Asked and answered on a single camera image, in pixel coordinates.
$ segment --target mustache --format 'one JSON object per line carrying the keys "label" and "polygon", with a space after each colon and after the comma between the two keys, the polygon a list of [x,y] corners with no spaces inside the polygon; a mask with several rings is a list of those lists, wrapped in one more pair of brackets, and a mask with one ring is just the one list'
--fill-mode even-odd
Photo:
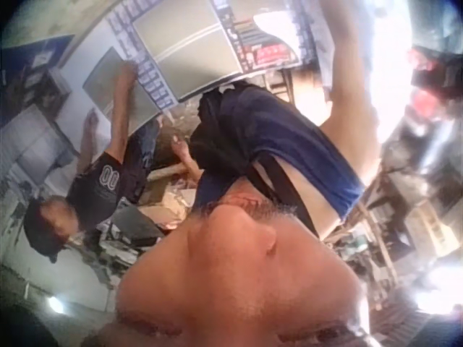
{"label": "mustache", "polygon": [[[239,205],[252,219],[259,220],[269,220],[277,216],[283,215],[295,215],[296,207],[289,206],[284,204],[276,204],[270,200],[249,200],[243,199],[243,203]],[[207,205],[202,206],[194,211],[194,214],[199,215],[201,218],[207,218],[211,213],[221,205],[230,205],[226,202],[215,201],[209,202]]]}

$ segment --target eye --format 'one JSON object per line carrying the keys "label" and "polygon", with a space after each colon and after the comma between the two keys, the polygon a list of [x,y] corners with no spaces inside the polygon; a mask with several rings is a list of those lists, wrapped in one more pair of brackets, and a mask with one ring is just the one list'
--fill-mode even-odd
{"label": "eye", "polygon": [[174,347],[179,346],[181,332],[179,330],[161,329],[144,322],[124,324],[111,323],[98,334],[95,346],[104,347]]}
{"label": "eye", "polygon": [[327,343],[333,343],[335,340],[346,338],[351,333],[345,326],[329,327],[318,331],[293,333],[279,336],[283,343],[281,347],[310,347],[324,346]]}

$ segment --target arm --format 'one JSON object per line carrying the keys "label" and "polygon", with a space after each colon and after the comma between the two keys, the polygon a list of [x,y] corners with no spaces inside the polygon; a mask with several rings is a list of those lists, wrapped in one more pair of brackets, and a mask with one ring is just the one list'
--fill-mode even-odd
{"label": "arm", "polygon": [[197,184],[203,175],[204,170],[201,170],[196,161],[191,157],[188,144],[184,140],[180,140],[177,136],[172,137],[171,147],[174,153],[182,161],[183,165],[188,170],[188,174]]}
{"label": "arm", "polygon": [[368,185],[376,175],[381,146],[377,119],[365,92],[365,71],[357,29],[348,0],[322,0],[320,5],[333,37],[333,90],[330,118],[320,127]]}
{"label": "arm", "polygon": [[92,163],[95,154],[95,131],[98,124],[98,118],[95,110],[91,109],[84,122],[84,131],[80,142],[80,156],[77,162],[77,174],[82,174],[85,169]]}
{"label": "arm", "polygon": [[111,120],[111,142],[106,152],[122,163],[124,161],[125,149],[129,139],[129,104],[130,93],[132,92],[137,77],[136,67],[131,63],[125,63],[117,78],[114,89],[114,109]]}

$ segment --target hand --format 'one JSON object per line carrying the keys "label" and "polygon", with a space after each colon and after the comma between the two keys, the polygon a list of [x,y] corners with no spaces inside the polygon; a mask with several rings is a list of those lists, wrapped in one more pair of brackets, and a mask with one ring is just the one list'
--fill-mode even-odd
{"label": "hand", "polygon": [[174,135],[171,139],[171,148],[181,161],[191,159],[188,144],[186,141],[179,139],[179,137],[176,135]]}
{"label": "hand", "polygon": [[92,108],[87,113],[87,118],[84,121],[84,132],[95,133],[96,126],[98,125],[98,117],[96,116],[95,109]]}
{"label": "hand", "polygon": [[116,93],[127,94],[132,90],[136,79],[137,65],[131,61],[126,61],[116,80]]}

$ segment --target man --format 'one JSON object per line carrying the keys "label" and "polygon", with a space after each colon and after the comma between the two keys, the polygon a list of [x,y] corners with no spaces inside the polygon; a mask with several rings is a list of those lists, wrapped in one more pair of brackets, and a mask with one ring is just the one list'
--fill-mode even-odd
{"label": "man", "polygon": [[158,123],[146,124],[128,139],[130,94],[136,76],[132,64],[122,67],[114,90],[111,141],[104,153],[91,164],[97,122],[91,111],[84,123],[77,176],[67,196],[34,199],[27,207],[26,237],[32,248],[52,262],[70,237],[90,231],[109,218],[122,196],[133,202],[140,197],[152,162]]}
{"label": "man", "polygon": [[205,94],[192,136],[202,175],[174,142],[200,176],[195,209],[128,270],[101,346],[308,346],[331,327],[362,332],[365,293],[320,239],[372,181],[380,146],[349,9],[321,5],[336,45],[331,117],[317,128],[249,85]]}

